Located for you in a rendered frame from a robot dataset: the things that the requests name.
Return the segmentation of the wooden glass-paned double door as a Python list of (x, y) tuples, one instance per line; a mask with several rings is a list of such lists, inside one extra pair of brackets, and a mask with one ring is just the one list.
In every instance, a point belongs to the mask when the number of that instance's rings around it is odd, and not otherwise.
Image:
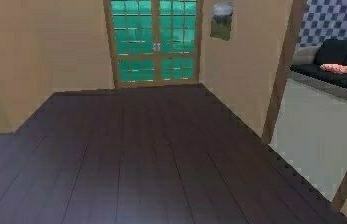
[[(117, 89), (199, 82), (203, 0), (103, 0)], [(161, 51), (153, 51), (161, 43)]]

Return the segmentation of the pink cloth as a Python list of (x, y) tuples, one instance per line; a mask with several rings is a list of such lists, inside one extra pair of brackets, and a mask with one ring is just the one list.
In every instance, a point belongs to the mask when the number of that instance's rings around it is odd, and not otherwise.
[(340, 64), (322, 64), (320, 68), (324, 71), (333, 72), (336, 74), (345, 74), (347, 73), (347, 66)]

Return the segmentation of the framed landscape wall picture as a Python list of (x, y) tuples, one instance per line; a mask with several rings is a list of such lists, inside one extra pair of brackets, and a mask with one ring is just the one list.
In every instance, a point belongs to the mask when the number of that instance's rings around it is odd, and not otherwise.
[(217, 3), (213, 6), (210, 36), (224, 41), (230, 39), (233, 4)]

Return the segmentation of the black sofa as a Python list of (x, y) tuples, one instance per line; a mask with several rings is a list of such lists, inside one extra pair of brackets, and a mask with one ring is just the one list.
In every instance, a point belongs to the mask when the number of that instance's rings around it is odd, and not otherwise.
[(324, 71), (322, 64), (347, 66), (347, 40), (328, 39), (321, 45), (298, 48), (290, 66), (292, 72), (347, 89), (347, 73)]

